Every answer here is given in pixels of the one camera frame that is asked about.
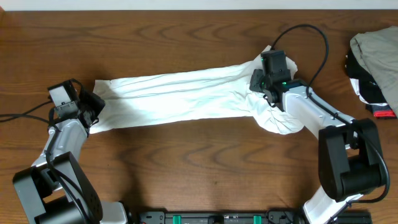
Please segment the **white t-shirt black print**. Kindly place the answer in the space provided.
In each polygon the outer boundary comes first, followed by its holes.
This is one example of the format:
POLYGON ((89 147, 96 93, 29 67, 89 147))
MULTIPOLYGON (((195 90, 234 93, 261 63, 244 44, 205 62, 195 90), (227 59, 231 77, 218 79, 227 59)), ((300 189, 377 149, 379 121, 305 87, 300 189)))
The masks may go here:
POLYGON ((249 89, 260 57, 228 67, 144 77, 96 80, 106 106, 90 132, 212 118, 252 117, 268 132, 291 134, 303 124, 249 89))

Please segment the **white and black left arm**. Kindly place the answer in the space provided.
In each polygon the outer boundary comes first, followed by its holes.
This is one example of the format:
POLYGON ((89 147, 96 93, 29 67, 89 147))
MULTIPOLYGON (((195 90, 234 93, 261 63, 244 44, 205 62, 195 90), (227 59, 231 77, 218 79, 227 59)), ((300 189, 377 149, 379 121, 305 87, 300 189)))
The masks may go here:
POLYGON ((40 157, 12 183, 29 223, 130 223, 121 202, 102 202, 78 163, 90 128, 105 102, 70 84, 51 87, 54 108, 40 157))

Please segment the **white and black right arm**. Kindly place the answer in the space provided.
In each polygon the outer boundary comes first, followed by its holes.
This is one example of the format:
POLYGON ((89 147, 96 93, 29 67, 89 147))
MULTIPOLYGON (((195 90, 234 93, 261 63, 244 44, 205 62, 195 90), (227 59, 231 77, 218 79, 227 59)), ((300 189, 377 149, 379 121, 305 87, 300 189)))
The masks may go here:
POLYGON ((272 107, 296 117, 318 140, 320 188, 295 212, 268 213, 268 222, 370 223, 370 214, 345 210, 354 203, 381 201, 384 195, 362 198, 378 187, 389 190, 376 125, 340 113, 303 81, 292 79, 287 68, 255 69, 249 88, 262 93, 272 107))

